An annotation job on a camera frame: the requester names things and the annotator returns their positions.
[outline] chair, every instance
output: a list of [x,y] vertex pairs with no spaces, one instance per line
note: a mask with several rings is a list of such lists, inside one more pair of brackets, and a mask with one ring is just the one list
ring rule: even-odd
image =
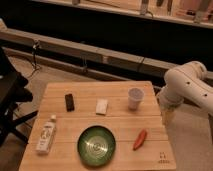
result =
[[16,102],[28,102],[33,99],[32,93],[24,88],[27,84],[28,80],[13,67],[0,47],[0,146],[9,133],[28,143],[28,138],[16,127],[35,117],[37,111],[13,119],[13,111],[18,106]]

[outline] paper cup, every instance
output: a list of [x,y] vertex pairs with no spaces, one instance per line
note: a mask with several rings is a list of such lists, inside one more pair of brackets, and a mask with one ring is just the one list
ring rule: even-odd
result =
[[139,88],[131,88],[128,95],[129,109],[136,110],[143,99],[144,92]]

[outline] wooden tabletop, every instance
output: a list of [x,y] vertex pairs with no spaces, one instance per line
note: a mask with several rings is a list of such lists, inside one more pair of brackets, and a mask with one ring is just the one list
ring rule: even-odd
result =
[[[145,93],[137,111],[128,109],[128,90],[138,87]],[[75,111],[67,112],[64,95],[72,93]],[[96,115],[97,99],[107,99],[105,116]],[[43,125],[51,115],[57,116],[57,131],[48,155],[37,155],[35,148]],[[106,166],[85,167],[77,152],[77,141],[88,127],[102,125],[116,139],[115,154]],[[142,129],[148,132],[143,146],[132,150]],[[82,170],[175,170],[176,163],[149,81],[50,83],[44,93],[20,171]]]

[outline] carrot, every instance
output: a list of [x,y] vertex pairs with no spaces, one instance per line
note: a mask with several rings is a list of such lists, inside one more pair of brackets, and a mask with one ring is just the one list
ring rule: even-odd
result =
[[143,145],[143,142],[145,141],[146,136],[147,136],[147,131],[143,129],[138,135],[137,139],[135,140],[135,143],[133,145],[133,150],[137,150],[139,147]]

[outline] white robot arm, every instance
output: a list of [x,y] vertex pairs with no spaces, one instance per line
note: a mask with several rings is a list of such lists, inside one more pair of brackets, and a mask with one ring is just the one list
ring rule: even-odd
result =
[[206,73],[198,61],[169,69],[164,76],[166,85],[158,94],[160,107],[177,107],[187,98],[213,116],[213,88],[202,81]]

